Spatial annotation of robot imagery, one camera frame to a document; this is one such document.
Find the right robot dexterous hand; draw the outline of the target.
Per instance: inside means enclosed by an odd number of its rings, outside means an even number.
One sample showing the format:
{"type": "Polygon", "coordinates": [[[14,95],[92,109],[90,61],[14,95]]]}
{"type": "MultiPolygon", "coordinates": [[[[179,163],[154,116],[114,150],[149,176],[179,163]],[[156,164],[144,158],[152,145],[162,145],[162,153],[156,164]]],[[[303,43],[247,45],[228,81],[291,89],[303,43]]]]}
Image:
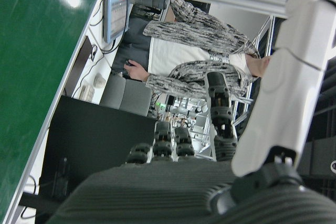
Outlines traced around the right robot dexterous hand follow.
{"type": "Polygon", "coordinates": [[[300,1],[231,162],[125,165],[81,183],[50,223],[335,223],[335,203],[296,172],[332,57],[335,5],[300,1]]]}

